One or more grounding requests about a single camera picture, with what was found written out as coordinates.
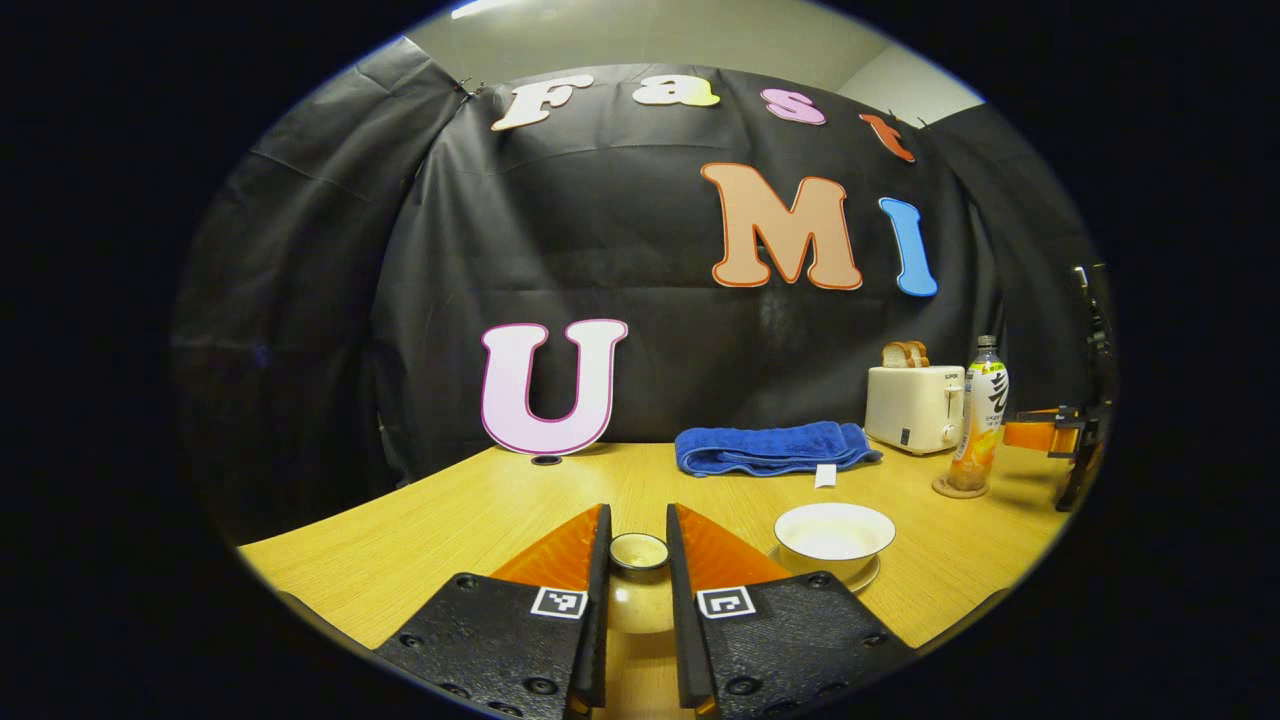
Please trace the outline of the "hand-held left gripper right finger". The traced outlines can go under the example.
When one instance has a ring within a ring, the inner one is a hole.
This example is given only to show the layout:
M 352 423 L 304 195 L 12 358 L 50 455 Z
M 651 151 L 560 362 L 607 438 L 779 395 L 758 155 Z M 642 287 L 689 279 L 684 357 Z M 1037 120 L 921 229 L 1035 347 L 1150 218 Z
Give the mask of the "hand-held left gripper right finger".
M 699 719 L 823 719 L 916 657 L 833 574 L 790 571 L 681 503 L 666 543 L 680 703 Z

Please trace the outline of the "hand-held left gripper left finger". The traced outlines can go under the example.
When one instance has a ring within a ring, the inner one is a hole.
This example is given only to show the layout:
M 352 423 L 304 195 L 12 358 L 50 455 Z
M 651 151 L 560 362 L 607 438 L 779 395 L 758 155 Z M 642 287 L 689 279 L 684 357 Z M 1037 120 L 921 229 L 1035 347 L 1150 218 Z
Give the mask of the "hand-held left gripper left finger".
M 489 575 L 453 575 L 378 657 L 489 714 L 589 717 L 605 705 L 611 537 L 598 503 Z

